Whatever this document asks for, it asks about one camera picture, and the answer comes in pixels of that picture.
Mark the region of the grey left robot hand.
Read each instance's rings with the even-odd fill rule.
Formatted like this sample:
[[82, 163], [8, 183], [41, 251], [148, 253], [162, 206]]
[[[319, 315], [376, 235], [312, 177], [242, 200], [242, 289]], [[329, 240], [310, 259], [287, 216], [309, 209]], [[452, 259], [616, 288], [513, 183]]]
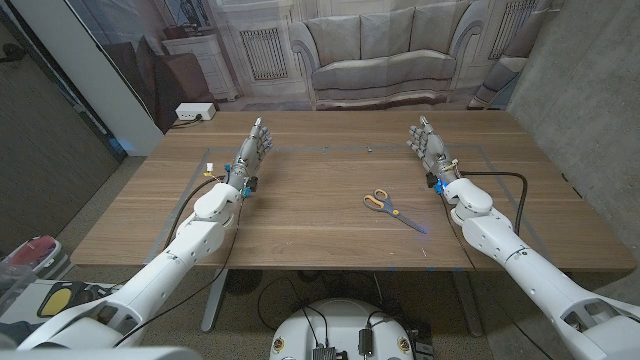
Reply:
[[262, 124], [262, 118], [258, 117], [231, 163], [226, 183], [242, 190], [245, 183], [257, 174], [271, 147], [269, 129]]

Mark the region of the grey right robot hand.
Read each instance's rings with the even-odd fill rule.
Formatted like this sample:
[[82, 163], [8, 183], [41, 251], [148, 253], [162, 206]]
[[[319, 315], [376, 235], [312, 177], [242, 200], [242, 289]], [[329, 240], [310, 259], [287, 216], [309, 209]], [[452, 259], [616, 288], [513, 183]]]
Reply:
[[407, 145], [416, 153], [427, 173], [444, 186], [459, 178], [455, 170], [457, 160], [451, 156], [424, 115], [420, 117], [419, 126], [412, 125], [409, 128]]

